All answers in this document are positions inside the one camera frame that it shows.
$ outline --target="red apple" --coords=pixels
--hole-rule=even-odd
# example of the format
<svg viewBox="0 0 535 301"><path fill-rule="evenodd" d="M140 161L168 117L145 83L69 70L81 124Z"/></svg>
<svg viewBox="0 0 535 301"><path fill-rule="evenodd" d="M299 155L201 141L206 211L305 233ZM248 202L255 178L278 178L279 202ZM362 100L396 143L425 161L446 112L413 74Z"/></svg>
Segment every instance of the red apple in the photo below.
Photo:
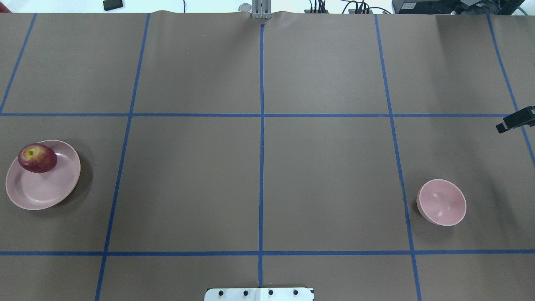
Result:
<svg viewBox="0 0 535 301"><path fill-rule="evenodd" d="M42 174L54 168L58 157L54 151L43 144L33 143L25 146L19 153L19 164L22 168Z"/></svg>

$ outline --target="red object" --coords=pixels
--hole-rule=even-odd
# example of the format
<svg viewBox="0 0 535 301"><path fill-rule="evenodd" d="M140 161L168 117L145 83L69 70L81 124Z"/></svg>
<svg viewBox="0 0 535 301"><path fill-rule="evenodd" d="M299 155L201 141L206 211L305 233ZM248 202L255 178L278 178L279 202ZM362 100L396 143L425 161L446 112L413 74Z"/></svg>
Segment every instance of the red object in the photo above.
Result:
<svg viewBox="0 0 535 301"><path fill-rule="evenodd" d="M11 11L7 9L7 7L5 7L4 4L2 4L2 2L0 2L0 12L11 12Z"/></svg>

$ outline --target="plate with apple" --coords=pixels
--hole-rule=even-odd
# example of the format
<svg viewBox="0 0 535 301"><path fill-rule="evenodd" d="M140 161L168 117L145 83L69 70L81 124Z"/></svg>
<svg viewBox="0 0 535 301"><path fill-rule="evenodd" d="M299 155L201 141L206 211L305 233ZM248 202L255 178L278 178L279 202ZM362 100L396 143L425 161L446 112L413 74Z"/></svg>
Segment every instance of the plate with apple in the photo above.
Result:
<svg viewBox="0 0 535 301"><path fill-rule="evenodd" d="M11 201L20 208L41 210L63 201L80 178L80 157L69 144L45 140L24 147L5 179Z"/></svg>

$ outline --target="gray tabletop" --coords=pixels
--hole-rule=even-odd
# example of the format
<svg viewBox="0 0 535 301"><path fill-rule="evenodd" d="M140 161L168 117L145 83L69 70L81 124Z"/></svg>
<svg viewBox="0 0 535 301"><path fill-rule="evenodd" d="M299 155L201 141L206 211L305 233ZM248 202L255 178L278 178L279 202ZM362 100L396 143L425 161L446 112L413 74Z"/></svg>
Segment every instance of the gray tabletop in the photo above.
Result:
<svg viewBox="0 0 535 301"><path fill-rule="evenodd" d="M0 170L63 140L78 185L0 193L1 300L535 299L535 18L1 14ZM416 193L455 183L465 219Z"/></svg>

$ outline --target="bowl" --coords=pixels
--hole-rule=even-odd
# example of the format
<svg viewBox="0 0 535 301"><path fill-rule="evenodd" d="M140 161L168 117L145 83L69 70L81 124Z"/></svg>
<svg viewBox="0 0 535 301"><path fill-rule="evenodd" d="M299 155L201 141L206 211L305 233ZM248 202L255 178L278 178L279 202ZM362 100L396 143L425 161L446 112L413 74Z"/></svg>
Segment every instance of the bowl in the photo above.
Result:
<svg viewBox="0 0 535 301"><path fill-rule="evenodd" d="M416 205L426 220L443 226L458 224L467 212L467 201L461 190L443 179L425 183L418 192Z"/></svg>

